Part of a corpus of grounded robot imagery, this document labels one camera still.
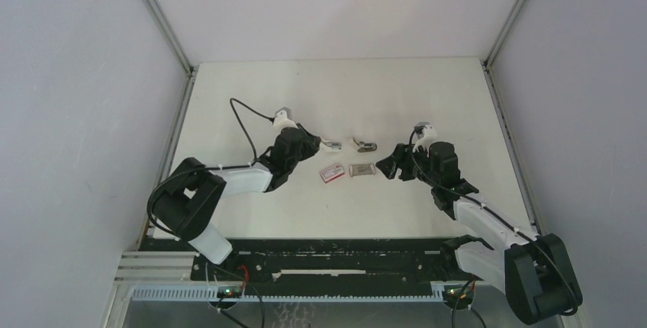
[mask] white table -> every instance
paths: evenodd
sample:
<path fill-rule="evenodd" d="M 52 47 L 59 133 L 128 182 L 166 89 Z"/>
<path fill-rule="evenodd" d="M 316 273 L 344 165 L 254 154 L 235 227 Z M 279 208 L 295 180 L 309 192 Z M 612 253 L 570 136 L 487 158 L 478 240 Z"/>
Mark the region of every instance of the white table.
<path fill-rule="evenodd" d="M 348 165 L 377 162 L 397 143 L 406 143 L 419 121 L 429 121 L 440 140 L 454 143 L 463 176 L 492 204 L 529 226 L 476 58 L 203 63 L 173 168 L 189 156 L 211 166 L 252 159 L 230 97 L 270 116 L 288 107 L 311 133 L 343 141 L 343 150 L 299 163 L 274 192 L 221 199 L 211 222 L 227 237 L 388 239 L 469 232 L 436 208 L 422 182 L 389 181 L 379 170 L 373 176 L 348 175 Z M 262 153 L 277 133 L 245 108 L 239 113 Z M 353 136 L 376 142 L 378 150 L 357 153 L 349 142 Z M 324 184 L 319 171 L 336 162 L 346 174 Z M 168 236 L 160 230 L 153 235 Z"/>

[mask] gray floor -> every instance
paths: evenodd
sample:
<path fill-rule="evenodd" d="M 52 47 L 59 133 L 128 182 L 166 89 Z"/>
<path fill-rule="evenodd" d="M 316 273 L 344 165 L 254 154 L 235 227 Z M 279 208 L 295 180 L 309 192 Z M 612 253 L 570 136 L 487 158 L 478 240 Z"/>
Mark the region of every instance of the gray floor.
<path fill-rule="evenodd" d="M 441 303 L 265 303 L 268 328 L 391 326 L 450 327 L 451 310 Z M 489 327 L 522 327 L 504 296 L 493 288 L 478 288 L 474 307 Z M 241 303 L 228 312 L 249 327 L 260 326 L 258 304 Z M 127 327 L 192 328 L 238 327 L 204 303 L 134 301 L 127 315 Z M 456 315 L 457 327 L 479 327 L 480 323 L 466 310 Z M 560 327 L 550 319 L 534 327 Z"/>

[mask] red and white box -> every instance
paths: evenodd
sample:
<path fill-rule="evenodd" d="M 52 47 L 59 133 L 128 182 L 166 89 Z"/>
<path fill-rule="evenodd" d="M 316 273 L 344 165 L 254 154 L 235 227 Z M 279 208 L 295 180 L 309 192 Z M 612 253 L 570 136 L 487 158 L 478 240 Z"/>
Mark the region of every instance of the red and white box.
<path fill-rule="evenodd" d="M 321 172 L 319 172 L 321 175 L 321 179 L 323 179 L 324 183 L 331 182 L 342 175 L 344 175 L 343 167 L 337 163 L 335 165 L 329 166 L 328 168 L 325 168 Z"/>

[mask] robotic arm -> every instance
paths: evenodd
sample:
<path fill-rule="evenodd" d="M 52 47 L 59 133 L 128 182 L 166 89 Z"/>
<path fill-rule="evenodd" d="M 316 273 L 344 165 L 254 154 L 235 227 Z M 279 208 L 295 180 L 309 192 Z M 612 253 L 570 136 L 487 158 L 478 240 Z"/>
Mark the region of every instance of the robotic arm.
<path fill-rule="evenodd" d="M 210 221 L 221 198 L 247 192 L 274 191 L 287 180 L 300 161 L 326 147 L 291 118 L 288 108 L 278 110 L 273 127 L 280 133 L 250 166 L 207 167 L 195 158 L 183 160 L 171 176 L 151 194 L 149 217 L 156 216 L 177 238 L 196 248 L 215 264 L 231 253 L 231 244 Z M 185 191 L 194 191 L 189 197 Z"/>
<path fill-rule="evenodd" d="M 517 226 L 490 205 L 476 187 L 461 178 L 454 146 L 434 142 L 436 138 L 429 123 L 419 123 L 409 143 L 398 144 L 376 166 L 389 179 L 400 169 L 402 181 L 417 178 L 430 185 L 436 206 L 480 236 L 466 235 L 445 243 L 441 253 L 446 268 L 472 273 L 495 286 L 525 324 L 574 314 L 582 294 L 564 243 L 554 234 L 540 236 Z"/>

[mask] white wall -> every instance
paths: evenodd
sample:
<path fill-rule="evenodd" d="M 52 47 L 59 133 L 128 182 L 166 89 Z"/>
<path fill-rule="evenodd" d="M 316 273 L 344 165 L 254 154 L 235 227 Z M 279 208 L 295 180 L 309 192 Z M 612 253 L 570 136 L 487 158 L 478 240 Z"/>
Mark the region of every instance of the white wall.
<path fill-rule="evenodd" d="M 0 325 L 97 326 L 184 73 L 141 0 L 0 6 Z"/>
<path fill-rule="evenodd" d="M 515 0 L 159 0 L 192 63 L 488 54 Z"/>
<path fill-rule="evenodd" d="M 647 0 L 530 0 L 495 79 L 592 326 L 643 326 Z"/>

